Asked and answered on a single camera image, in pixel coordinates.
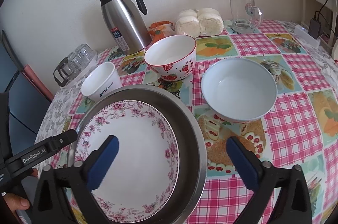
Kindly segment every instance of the finger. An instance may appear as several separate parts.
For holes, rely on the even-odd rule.
[[[39,173],[38,169],[33,168],[33,172],[32,172],[32,174],[31,174],[31,176],[38,177],[38,173]]]
[[[29,208],[28,200],[20,196],[14,194],[5,194],[3,198],[13,213],[15,210],[27,210]]]

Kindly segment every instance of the power strip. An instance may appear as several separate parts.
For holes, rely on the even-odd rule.
[[[309,35],[309,31],[300,25],[295,26],[295,34],[301,37],[304,41],[310,44],[313,48],[318,48],[320,39],[315,39]]]

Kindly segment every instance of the charger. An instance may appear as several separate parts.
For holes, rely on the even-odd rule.
[[[312,18],[310,20],[309,35],[313,37],[314,39],[318,39],[321,29],[322,29],[322,23],[316,18]]]

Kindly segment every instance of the bowl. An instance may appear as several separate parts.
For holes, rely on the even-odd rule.
[[[231,123],[262,118],[277,98],[277,85],[270,72],[245,58],[227,58],[210,66],[201,88],[210,108]]]
[[[163,38],[148,48],[144,61],[163,80],[184,79],[195,67],[196,41],[187,35]]]
[[[174,131],[147,103],[115,102],[88,122],[74,161],[84,161],[111,134],[119,139],[119,152],[92,194],[110,220],[140,222],[159,212],[175,188],[179,152]]]
[[[158,109],[170,123],[177,140],[180,168],[176,186],[164,207],[139,224],[182,224],[195,209],[207,173],[207,151],[197,120],[180,99],[170,92],[151,85],[129,85],[116,89],[96,103],[76,127],[80,135],[96,112],[117,101],[134,99]],[[67,156],[67,165],[74,163],[77,143],[73,142]]]
[[[81,86],[81,93],[97,102],[114,89],[122,87],[121,79],[112,62],[104,62],[95,68]]]

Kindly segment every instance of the red rim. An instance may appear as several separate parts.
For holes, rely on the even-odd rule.
[[[184,34],[177,34],[177,35],[173,35],[173,36],[187,36],[187,37],[192,38],[192,39],[195,41],[195,46],[194,46],[194,48],[192,49],[192,51],[191,51],[189,54],[187,54],[186,56],[184,56],[183,58],[181,58],[181,59],[179,59],[179,60],[177,60],[177,61],[175,61],[175,62],[166,63],[165,65],[155,66],[155,65],[151,65],[151,64],[147,63],[145,57],[146,57],[146,54],[147,54],[148,50],[149,50],[153,45],[157,44],[159,41],[162,41],[162,40],[164,40],[165,38],[169,38],[169,37],[171,37],[171,36],[165,37],[165,38],[163,38],[163,39],[157,41],[156,43],[152,44],[152,45],[147,49],[146,53],[144,53],[143,59],[144,59],[144,62],[145,62],[148,66],[151,66],[151,67],[164,67],[164,66],[167,66],[167,65],[172,65],[173,63],[177,63],[177,62],[183,60],[185,57],[189,56],[191,53],[194,52],[194,50],[195,50],[195,48],[196,48],[196,46],[197,46],[197,43],[196,43],[196,40],[195,40],[193,37],[188,36],[188,35],[184,35]]]

